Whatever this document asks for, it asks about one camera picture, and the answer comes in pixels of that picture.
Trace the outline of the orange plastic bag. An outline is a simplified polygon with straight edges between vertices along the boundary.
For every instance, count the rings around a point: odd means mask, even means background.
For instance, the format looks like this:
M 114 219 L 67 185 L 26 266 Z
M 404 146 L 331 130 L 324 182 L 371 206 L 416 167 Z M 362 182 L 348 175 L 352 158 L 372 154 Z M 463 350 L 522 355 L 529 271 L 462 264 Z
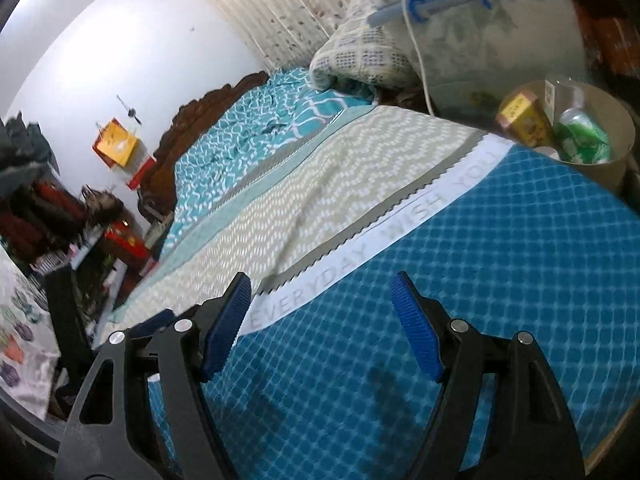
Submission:
M 590 72 L 639 79 L 639 32 L 623 18 L 593 18 L 573 0 Z

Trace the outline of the pink paper cup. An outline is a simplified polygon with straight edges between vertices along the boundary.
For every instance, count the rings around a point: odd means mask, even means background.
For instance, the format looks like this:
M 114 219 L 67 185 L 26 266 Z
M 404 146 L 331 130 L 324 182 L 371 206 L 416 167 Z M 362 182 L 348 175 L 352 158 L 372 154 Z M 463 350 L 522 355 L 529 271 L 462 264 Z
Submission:
M 538 154 L 547 156 L 553 160 L 561 159 L 559 153 L 555 151 L 554 148 L 550 148 L 550 146 L 537 146 L 536 148 L 534 148 L 534 151 Z

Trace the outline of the yellow red wall calendar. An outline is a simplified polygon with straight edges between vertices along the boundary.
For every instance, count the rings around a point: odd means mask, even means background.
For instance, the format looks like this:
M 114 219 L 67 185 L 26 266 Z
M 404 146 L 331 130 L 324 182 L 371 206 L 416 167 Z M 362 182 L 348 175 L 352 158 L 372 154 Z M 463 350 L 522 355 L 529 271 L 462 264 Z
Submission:
M 143 141 L 116 118 L 98 126 L 92 149 L 131 191 L 140 188 L 143 177 L 155 165 L 155 158 Z

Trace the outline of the red gift box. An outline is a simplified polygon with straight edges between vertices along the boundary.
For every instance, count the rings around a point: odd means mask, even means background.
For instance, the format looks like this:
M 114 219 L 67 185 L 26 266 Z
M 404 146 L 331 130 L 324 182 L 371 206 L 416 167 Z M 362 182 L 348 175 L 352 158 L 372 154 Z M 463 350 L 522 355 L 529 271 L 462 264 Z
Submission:
M 151 257 L 144 240 L 130 229 L 126 221 L 112 222 L 105 229 L 103 245 L 106 252 L 135 271 L 141 271 Z

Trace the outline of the beige round trash bin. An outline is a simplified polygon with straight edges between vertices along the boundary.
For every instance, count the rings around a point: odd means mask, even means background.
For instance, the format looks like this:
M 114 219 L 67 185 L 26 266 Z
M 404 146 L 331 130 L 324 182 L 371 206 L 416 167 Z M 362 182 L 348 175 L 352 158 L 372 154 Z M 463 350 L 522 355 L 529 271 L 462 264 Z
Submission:
M 617 194 L 636 143 L 623 103 L 591 84 L 549 76 L 524 84 L 498 108 L 508 138 L 572 167 Z

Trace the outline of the checkered grey pillow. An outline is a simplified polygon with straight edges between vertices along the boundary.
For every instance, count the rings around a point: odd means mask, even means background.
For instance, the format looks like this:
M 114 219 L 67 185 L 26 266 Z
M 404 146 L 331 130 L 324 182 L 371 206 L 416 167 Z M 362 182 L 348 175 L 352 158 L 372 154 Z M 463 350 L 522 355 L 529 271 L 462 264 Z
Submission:
M 328 90 L 355 81 L 400 90 L 416 83 L 416 71 L 393 38 L 381 26 L 368 23 L 374 11 L 372 0 L 350 0 L 344 20 L 309 65 L 315 89 Z

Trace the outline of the clear plastic bottle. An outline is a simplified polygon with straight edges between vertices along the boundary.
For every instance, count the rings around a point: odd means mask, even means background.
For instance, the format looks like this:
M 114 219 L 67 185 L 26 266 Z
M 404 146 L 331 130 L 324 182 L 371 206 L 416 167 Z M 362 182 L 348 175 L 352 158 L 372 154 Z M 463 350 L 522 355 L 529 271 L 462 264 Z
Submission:
M 585 93 L 574 79 L 548 76 L 544 80 L 542 106 L 549 122 L 554 126 L 570 108 L 585 107 Z

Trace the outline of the hanging keys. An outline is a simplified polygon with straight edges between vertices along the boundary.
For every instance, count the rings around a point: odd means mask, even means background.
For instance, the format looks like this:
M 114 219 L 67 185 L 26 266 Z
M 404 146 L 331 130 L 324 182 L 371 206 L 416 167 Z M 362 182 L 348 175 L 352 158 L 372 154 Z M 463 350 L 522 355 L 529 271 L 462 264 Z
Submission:
M 139 126 L 141 126 L 141 125 L 142 125 L 142 121 L 141 121 L 141 119 L 138 117 L 137 111 L 136 111 L 133 107 L 131 107 L 131 106 L 127 105 L 127 104 L 125 103 L 125 101 L 124 101 L 120 96 L 116 96 L 116 99 L 118 99 L 118 102 L 119 102 L 120 104 L 122 104 L 122 107 L 126 110 L 126 112 L 127 112 L 127 116 L 128 116 L 130 119 L 132 119 L 134 122 L 136 122 Z

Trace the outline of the patterned blue bed cover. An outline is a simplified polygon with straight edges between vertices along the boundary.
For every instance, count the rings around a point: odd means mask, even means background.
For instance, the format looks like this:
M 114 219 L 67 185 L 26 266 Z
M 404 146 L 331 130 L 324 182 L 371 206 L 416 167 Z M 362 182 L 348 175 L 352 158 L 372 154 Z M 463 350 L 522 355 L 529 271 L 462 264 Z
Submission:
M 108 328 L 246 273 L 204 388 L 239 476 L 399 479 L 440 390 L 392 304 L 405 272 L 482 333 L 531 332 L 592 451 L 639 395 L 638 216 L 518 144 L 307 82 L 269 77 L 177 160 L 160 262 Z

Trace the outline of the green crushed can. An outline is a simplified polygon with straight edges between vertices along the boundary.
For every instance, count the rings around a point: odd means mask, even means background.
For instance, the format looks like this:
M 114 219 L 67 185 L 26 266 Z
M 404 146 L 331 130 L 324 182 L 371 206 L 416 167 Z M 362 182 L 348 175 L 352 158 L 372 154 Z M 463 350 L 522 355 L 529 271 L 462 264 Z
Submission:
M 611 160 L 611 145 L 604 130 L 580 108 L 570 108 L 554 125 L 561 159 L 579 165 L 599 165 Z

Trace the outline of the carved wooden headboard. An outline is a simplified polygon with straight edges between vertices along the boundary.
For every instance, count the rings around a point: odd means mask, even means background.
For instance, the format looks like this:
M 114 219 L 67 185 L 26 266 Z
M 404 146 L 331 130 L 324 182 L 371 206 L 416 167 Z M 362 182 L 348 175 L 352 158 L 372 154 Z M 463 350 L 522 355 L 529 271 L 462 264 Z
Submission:
M 237 84 L 204 94 L 179 108 L 170 128 L 160 138 L 153 153 L 155 164 L 142 177 L 138 191 L 138 211 L 153 223 L 175 210 L 177 203 L 174 168 L 177 160 L 246 92 L 269 80 L 265 72 L 249 74 Z

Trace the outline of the white floral hanging cloth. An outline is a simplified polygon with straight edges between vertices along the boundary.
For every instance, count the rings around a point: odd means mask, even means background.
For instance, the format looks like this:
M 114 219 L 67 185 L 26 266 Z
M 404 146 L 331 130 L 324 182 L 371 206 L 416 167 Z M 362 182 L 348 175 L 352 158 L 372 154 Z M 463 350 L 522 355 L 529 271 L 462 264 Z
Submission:
M 43 420 L 60 356 L 47 300 L 11 257 L 0 260 L 1 389 Z

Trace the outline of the brown handbag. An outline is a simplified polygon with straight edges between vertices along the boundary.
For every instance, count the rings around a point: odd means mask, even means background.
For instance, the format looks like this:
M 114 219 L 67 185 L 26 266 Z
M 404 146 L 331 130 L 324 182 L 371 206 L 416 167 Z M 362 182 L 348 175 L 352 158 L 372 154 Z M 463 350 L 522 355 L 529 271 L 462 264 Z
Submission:
M 88 212 L 88 221 L 92 226 L 108 226 L 116 221 L 124 210 L 124 204 L 113 193 L 98 191 L 84 185 L 81 196 Z

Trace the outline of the metal storage shelf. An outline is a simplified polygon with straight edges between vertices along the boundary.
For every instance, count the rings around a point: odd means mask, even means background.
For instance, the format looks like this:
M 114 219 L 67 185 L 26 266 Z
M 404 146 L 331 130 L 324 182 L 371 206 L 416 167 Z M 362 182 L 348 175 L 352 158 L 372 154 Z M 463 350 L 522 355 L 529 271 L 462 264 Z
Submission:
M 82 197 L 73 196 L 51 180 L 21 185 L 1 200 L 1 237 L 9 243 L 12 254 L 39 275 L 47 273 L 47 260 L 73 260 L 73 246 L 87 245 L 94 230 L 101 231 L 101 239 L 108 226 L 92 226 Z M 95 320 L 103 310 L 103 282 L 110 273 L 107 267 L 114 262 L 98 240 L 74 269 L 78 301 L 87 320 Z

